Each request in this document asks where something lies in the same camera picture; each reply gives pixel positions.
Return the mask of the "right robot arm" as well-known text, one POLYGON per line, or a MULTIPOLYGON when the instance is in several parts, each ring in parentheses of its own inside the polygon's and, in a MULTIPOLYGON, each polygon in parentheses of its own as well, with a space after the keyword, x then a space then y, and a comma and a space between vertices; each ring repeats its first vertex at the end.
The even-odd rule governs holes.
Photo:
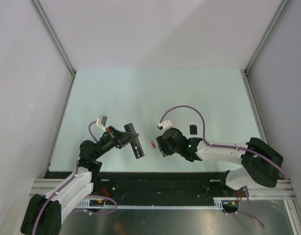
POLYGON ((238 189, 253 184, 266 188, 277 185, 283 157, 259 138, 233 145, 206 143, 202 138, 188 139, 171 127, 156 140, 164 157, 179 154, 190 162, 216 160, 239 165, 219 184, 224 196, 232 196, 238 189))

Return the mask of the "black remote battery cover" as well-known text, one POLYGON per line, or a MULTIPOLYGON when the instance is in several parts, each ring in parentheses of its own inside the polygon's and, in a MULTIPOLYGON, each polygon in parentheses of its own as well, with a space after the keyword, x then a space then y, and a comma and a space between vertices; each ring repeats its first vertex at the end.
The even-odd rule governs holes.
POLYGON ((198 134, 198 128, 197 128, 197 125, 190 125, 189 126, 189 131, 190 131, 190 134, 191 135, 197 135, 198 134))

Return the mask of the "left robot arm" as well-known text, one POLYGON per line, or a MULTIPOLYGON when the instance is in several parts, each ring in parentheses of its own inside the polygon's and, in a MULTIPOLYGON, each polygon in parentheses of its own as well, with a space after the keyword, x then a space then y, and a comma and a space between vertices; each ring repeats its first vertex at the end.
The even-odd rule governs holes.
POLYGON ((75 170, 61 184, 44 195, 35 194, 29 200, 20 232, 24 235, 57 235, 68 215, 88 195, 102 190, 99 157, 112 148, 122 149, 131 144, 140 149, 139 135, 132 123, 119 131, 109 126, 99 140, 80 144, 79 160, 75 170))

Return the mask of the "black silver battery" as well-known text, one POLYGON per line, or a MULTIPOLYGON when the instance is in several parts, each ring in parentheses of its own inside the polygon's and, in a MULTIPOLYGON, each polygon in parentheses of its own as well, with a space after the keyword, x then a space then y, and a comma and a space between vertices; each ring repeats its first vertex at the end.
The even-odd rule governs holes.
POLYGON ((136 158, 140 158, 141 157, 141 151, 140 151, 140 148, 138 146, 135 146, 135 151, 136 151, 136 158))

